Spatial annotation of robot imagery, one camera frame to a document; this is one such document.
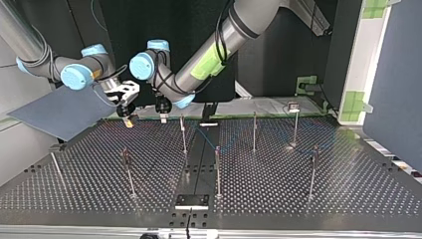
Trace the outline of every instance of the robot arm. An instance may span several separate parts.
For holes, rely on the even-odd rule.
[[[0,36],[18,56],[19,69],[36,77],[62,81],[78,91],[94,83],[102,86],[108,99],[116,104],[117,113],[127,117],[134,109],[130,103],[139,92],[139,85],[121,83],[106,49],[93,45],[82,49],[79,60],[54,54],[42,34],[19,14],[11,0],[0,0]]]
[[[207,78],[217,76],[230,56],[270,26],[280,4],[281,0],[236,0],[220,29],[176,75],[165,64],[168,43],[157,40],[148,42],[147,50],[131,59],[130,71],[137,79],[152,84],[180,109],[186,108],[195,98],[195,90]]]

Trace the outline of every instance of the blue joint cap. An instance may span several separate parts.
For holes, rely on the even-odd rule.
[[[130,72],[138,80],[149,80],[154,74],[154,62],[147,53],[139,53],[129,63]]]
[[[95,44],[81,50],[82,56],[92,56],[97,54],[107,54],[105,47],[102,44]]]
[[[70,64],[65,66],[60,78],[65,86],[74,91],[82,90],[91,85],[94,81],[93,72],[86,66],[81,64]]]
[[[21,70],[21,72],[26,73],[28,75],[31,75],[33,77],[38,77],[38,76],[35,76],[34,74],[30,73],[28,71],[28,69],[26,69],[26,67],[25,67],[24,63],[21,61],[21,59],[16,58],[16,64],[18,65],[18,68],[19,68],[19,70]]]
[[[147,49],[170,51],[170,46],[165,40],[150,40],[146,43]]]
[[[195,95],[190,95],[185,97],[184,99],[174,103],[179,109],[187,108],[190,103],[192,103],[193,99],[195,99]]]

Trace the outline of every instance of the perforated metal table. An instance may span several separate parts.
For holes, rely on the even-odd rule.
[[[57,153],[63,179],[45,158],[0,188],[0,223],[224,230],[422,232],[422,187],[330,118],[223,119],[219,127],[106,121]],[[314,193],[312,156],[319,147]],[[221,146],[222,197],[215,197],[214,148]],[[120,153],[134,159],[130,197]],[[210,192],[209,209],[180,211],[177,195]]]

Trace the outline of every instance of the cable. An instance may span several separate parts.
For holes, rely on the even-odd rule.
[[[102,81],[108,80],[108,79],[110,79],[110,78],[115,78],[115,77],[118,77],[118,76],[120,76],[120,75],[121,75],[124,71],[126,71],[126,69],[127,69],[127,65],[123,65],[123,66],[119,67],[117,70],[115,70],[115,72],[114,72],[114,73],[112,73],[111,75],[108,75],[108,76],[103,77],[103,78],[99,78],[99,79],[97,79],[97,80],[96,80],[96,82],[102,82]]]
[[[314,3],[313,14],[312,14],[312,17],[311,17],[311,46],[312,46],[312,52],[313,52],[313,71],[314,71],[314,73],[316,72],[316,54],[315,54],[315,50],[314,50],[314,48],[315,48],[315,46],[314,46],[314,20],[315,20],[315,16],[316,16],[316,10],[317,10],[317,2]],[[321,84],[318,84],[318,85],[320,87],[320,90],[322,91],[323,97],[328,102],[328,105],[331,106],[335,115],[338,117],[338,113],[336,112],[334,106],[329,101],[328,97],[326,96],[322,85]]]
[[[0,66],[0,69],[1,69],[1,68],[16,67],[16,66],[18,66],[18,64],[12,64],[12,65]]]
[[[98,19],[98,18],[97,18],[97,16],[96,16],[96,13],[94,12],[94,0],[92,0],[92,1],[91,1],[91,13],[93,14],[93,17],[94,17],[94,19],[96,20],[97,24],[99,24],[99,26],[100,26],[101,28],[103,28],[103,30],[105,30],[106,32],[108,32],[108,30],[106,29],[106,27],[105,27],[105,26],[103,26],[103,25],[100,23],[99,19]]]
[[[154,61],[154,65],[156,66],[155,67],[155,70],[154,70],[154,73],[153,73],[153,75],[154,75],[154,79],[153,79],[153,81],[152,81],[152,87],[156,90],[156,91],[159,91],[159,89],[161,89],[161,87],[162,86],[166,86],[168,89],[170,89],[171,91],[173,91],[173,92],[175,92],[175,93],[177,93],[177,94],[179,94],[179,95],[183,95],[183,96],[190,96],[190,95],[194,95],[195,94],[195,92],[190,92],[190,93],[188,93],[188,92],[185,92],[185,91],[183,91],[178,85],[177,85],[177,83],[176,83],[176,81],[175,81],[175,79],[173,78],[173,84],[174,84],[174,86],[177,88],[177,90],[176,89],[174,89],[173,87],[171,87],[168,83],[167,83],[167,80],[169,80],[172,76],[174,76],[174,74],[173,73],[170,73],[168,76],[166,76],[165,78],[161,75],[161,72],[159,71],[159,56],[162,56],[162,58],[163,58],[163,62],[164,62],[164,64],[167,62],[167,55],[165,55],[165,53],[163,52],[163,51],[158,51],[158,52],[156,52],[156,51],[153,51],[156,55],[157,55],[157,57],[155,58],[155,61]],[[156,82],[157,82],[157,76],[161,79],[161,83],[159,84],[159,85],[157,85],[156,84]]]
[[[55,59],[54,59],[54,52],[50,45],[47,43],[46,39],[44,38],[43,34],[34,26],[32,26],[35,31],[37,32],[38,36],[40,37],[42,43],[43,43],[43,54],[41,57],[36,61],[24,61],[19,58],[19,60],[24,64],[25,67],[28,68],[36,68],[41,65],[43,65],[49,58],[50,58],[50,66],[49,66],[49,75],[53,82],[56,82],[56,79],[54,77],[55,72]]]
[[[222,18],[223,18],[224,13],[228,10],[231,2],[232,2],[232,0],[226,1],[226,4],[224,5],[223,10],[221,11],[220,15],[218,16],[217,24],[216,24],[216,30],[215,30],[215,43],[216,43],[215,46],[216,46],[216,51],[217,51],[217,54],[218,54],[218,57],[221,61],[222,66],[226,66],[227,60],[228,60],[227,46],[226,46],[226,41],[224,39],[224,33],[223,33]],[[221,53],[220,42],[221,42],[221,45],[223,47],[223,53]]]
[[[98,97],[98,98],[100,98],[100,100],[102,100],[102,102],[103,102],[104,104],[108,105],[109,107],[113,107],[113,108],[117,108],[117,107],[119,107],[119,106],[121,105],[121,103],[118,103],[117,105],[112,105],[112,104],[108,103],[106,100],[104,100],[104,99],[100,96],[100,94],[97,92],[97,90],[96,90],[96,86],[97,86],[97,85],[98,85],[98,84],[92,84],[93,91],[94,91],[94,93],[97,95],[97,97]]]
[[[334,108],[334,106],[332,105],[332,103],[328,100],[328,97],[325,94],[325,91],[323,90],[323,87],[321,84],[319,84],[320,90],[323,94],[323,97],[325,98],[325,100],[328,102],[328,105],[331,106],[332,111],[335,113],[335,115],[338,117],[338,111]]]
[[[214,144],[212,144],[211,140],[207,137],[207,135],[205,135],[205,133],[199,127],[196,127],[196,130],[198,130],[202,134],[202,136],[204,136],[204,138],[208,142],[208,144],[212,147],[212,149],[215,150],[216,147],[214,146]]]

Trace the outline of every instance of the metal post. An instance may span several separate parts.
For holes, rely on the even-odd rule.
[[[184,127],[184,116],[183,115],[180,117],[180,129],[182,130],[182,135],[183,135],[183,152],[186,154],[187,153],[186,130],[185,130],[185,127]]]
[[[62,179],[63,183],[65,183],[65,178],[63,177],[62,170],[59,167],[59,163],[57,162],[56,156],[53,152],[50,152],[50,155],[54,161],[54,165],[56,166],[56,170],[59,173],[60,178]]]
[[[136,195],[136,192],[134,191],[133,179],[131,178],[130,169],[127,170],[127,175],[129,177],[130,188],[131,188],[131,191],[132,191],[131,197],[135,198],[135,197],[137,197],[137,195]]]
[[[134,185],[133,185],[133,178],[131,176],[131,166],[132,166],[132,158],[129,155],[129,150],[127,149],[127,147],[125,147],[121,153],[121,162],[124,166],[124,168],[126,169],[127,172],[127,176],[129,178],[129,183],[130,183],[130,189],[131,189],[131,197],[132,198],[136,198],[136,192],[134,191]]]
[[[311,200],[313,199],[314,183],[315,183],[318,164],[319,164],[319,149],[318,149],[318,146],[315,145],[314,155],[313,155],[313,176],[311,177],[310,197],[308,199],[308,202],[311,202]]]
[[[296,140],[297,140],[297,136],[298,136],[298,122],[299,122],[299,111],[296,112],[295,133],[293,135],[293,142],[292,142],[293,146],[296,146]]]
[[[43,55],[38,33],[18,12],[12,0],[0,0],[0,36],[24,61],[37,61]]]
[[[257,151],[257,113],[254,112],[254,152]]]
[[[215,148],[215,165],[217,167],[217,198],[221,198],[221,184],[220,184],[220,146]]]

